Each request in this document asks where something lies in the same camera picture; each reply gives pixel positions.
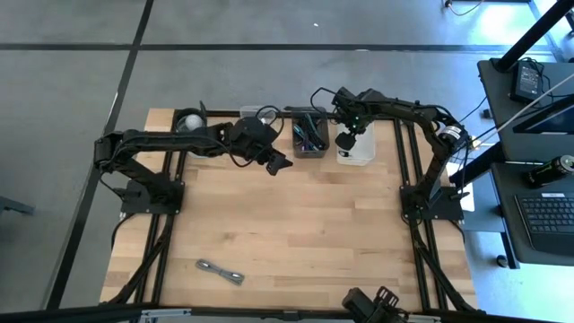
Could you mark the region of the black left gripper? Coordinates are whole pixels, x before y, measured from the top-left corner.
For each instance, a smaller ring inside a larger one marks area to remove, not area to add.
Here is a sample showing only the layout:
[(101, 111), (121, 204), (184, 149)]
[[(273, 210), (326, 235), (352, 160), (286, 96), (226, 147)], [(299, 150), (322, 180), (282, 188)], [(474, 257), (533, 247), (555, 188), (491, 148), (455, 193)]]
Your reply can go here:
[[(273, 141), (278, 132), (256, 117), (238, 120), (229, 131), (230, 152), (242, 158), (266, 158), (273, 149)], [(293, 163), (286, 155), (273, 152), (265, 169), (275, 176), (280, 169), (289, 168)]]

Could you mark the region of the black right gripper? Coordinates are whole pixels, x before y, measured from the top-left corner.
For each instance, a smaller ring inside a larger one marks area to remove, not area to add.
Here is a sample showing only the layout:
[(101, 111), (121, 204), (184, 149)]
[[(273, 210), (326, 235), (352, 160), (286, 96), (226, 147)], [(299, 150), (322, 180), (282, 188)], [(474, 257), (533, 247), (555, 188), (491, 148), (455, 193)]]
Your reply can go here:
[(364, 133), (367, 126), (373, 121), (374, 114), (370, 107), (357, 99), (356, 96), (341, 87), (334, 96), (334, 120), (343, 124), (349, 133), (342, 132), (335, 138), (336, 145), (345, 151), (356, 144), (356, 133)]

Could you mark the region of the white plastic bin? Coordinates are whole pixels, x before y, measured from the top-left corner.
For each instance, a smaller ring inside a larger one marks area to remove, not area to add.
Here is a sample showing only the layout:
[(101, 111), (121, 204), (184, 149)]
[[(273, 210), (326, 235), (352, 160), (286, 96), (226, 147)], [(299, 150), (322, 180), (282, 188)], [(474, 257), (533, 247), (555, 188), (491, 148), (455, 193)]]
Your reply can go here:
[(367, 126), (365, 132), (355, 136), (356, 142), (350, 150), (344, 150), (338, 145), (336, 160), (339, 164), (350, 166), (366, 166), (376, 156), (375, 124)]

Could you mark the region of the grey translucent plastic bin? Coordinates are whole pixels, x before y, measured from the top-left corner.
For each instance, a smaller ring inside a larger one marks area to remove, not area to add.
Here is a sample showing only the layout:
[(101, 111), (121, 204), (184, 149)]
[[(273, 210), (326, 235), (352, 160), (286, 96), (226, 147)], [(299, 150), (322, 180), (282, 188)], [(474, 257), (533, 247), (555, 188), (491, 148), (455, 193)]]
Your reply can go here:
[(291, 134), (296, 158), (323, 158), (330, 144), (326, 111), (323, 108), (292, 107)]

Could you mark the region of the white cylindrical container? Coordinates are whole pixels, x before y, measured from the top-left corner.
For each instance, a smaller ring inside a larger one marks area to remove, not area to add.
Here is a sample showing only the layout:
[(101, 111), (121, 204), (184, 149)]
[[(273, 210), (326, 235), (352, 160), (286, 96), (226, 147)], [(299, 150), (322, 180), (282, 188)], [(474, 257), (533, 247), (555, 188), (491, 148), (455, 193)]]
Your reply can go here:
[(207, 125), (205, 112), (200, 109), (182, 109), (176, 114), (175, 129), (177, 132), (192, 132)]

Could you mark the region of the black desk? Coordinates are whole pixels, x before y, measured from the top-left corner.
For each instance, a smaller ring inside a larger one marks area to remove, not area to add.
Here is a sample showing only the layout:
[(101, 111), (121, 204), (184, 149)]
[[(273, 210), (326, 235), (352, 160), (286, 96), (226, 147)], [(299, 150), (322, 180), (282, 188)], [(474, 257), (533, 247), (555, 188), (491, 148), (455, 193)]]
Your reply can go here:
[(514, 128), (519, 123), (516, 119), (502, 129), (498, 133), (499, 142), (475, 159), (468, 169), (478, 178), (486, 166), (490, 167), (513, 258), (520, 263), (574, 266), (574, 257), (532, 248), (515, 202), (515, 195), (574, 192), (574, 175), (541, 188), (531, 188), (524, 180), (525, 172), (542, 162), (566, 154), (574, 156), (574, 118), (568, 122), (573, 129), (571, 134), (549, 127), (541, 134), (517, 132)]

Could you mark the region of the black power adapter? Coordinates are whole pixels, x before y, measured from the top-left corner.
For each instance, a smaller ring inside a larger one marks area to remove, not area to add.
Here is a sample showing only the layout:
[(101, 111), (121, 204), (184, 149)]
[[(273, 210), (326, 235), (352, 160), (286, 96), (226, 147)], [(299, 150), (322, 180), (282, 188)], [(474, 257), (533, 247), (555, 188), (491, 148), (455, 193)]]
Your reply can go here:
[(533, 60), (518, 61), (513, 69), (509, 97), (513, 101), (530, 103), (542, 93), (542, 73)]

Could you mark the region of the black and green drink can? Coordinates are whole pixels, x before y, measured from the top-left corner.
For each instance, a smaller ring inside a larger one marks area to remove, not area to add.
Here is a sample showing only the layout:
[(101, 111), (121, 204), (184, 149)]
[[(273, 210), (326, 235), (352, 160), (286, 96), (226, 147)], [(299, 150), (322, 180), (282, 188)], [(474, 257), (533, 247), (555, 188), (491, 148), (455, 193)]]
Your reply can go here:
[(574, 175), (574, 156), (562, 155), (526, 173), (526, 182), (536, 188)]

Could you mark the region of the black keyboard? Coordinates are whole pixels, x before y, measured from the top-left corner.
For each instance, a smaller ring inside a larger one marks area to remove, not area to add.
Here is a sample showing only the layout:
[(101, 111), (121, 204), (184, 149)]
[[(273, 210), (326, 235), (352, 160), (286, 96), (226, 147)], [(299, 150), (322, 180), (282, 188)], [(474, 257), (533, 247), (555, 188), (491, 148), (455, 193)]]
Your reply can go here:
[(515, 195), (533, 249), (574, 257), (574, 192)]

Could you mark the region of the black aluminium table frame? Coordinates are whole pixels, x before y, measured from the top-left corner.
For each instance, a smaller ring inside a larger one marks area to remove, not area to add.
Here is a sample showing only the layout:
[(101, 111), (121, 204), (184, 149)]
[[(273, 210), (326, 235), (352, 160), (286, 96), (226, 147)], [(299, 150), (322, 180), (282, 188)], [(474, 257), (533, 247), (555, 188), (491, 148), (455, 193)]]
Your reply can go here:
[(366, 166), (339, 164), (334, 151), (297, 159), (270, 176), (228, 157), (197, 159), (142, 153), (140, 163), (185, 183), (174, 216), (136, 215), (117, 231), (100, 298), (108, 301), (140, 266), (156, 239), (165, 250), (136, 294), (194, 314), (341, 318), (353, 287), (381, 286), (400, 308), (451, 309), (413, 250), (399, 189), (431, 157), (420, 131), (395, 121), (375, 125), (376, 156)]

